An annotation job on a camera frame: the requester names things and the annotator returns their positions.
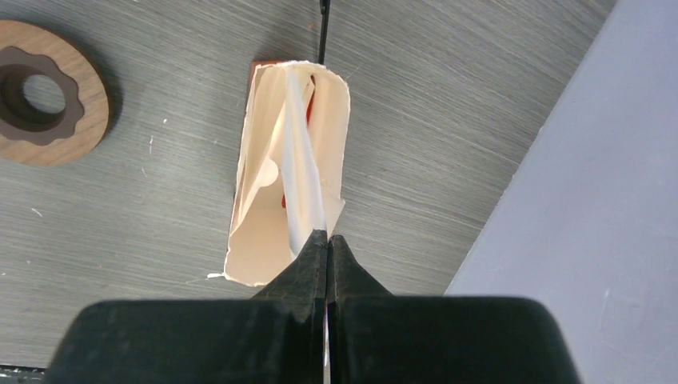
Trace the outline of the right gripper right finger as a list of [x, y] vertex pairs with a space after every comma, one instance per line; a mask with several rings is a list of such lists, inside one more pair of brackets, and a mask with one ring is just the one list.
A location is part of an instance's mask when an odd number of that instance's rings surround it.
[[334, 383], [578, 383], [551, 313], [529, 298], [390, 293], [340, 235], [328, 255]]

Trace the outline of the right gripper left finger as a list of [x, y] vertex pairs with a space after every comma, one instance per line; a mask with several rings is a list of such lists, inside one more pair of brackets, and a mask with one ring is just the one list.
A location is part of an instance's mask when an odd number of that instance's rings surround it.
[[328, 235], [249, 299], [114, 300], [84, 308], [48, 383], [321, 383]]

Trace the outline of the white paper coffee filter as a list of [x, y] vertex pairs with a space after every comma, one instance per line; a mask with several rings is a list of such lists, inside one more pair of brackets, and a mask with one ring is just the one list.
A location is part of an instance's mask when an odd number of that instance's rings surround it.
[[294, 258], [314, 230], [326, 230], [317, 164], [306, 121], [306, 104], [296, 74], [285, 70], [285, 109], [281, 176]]

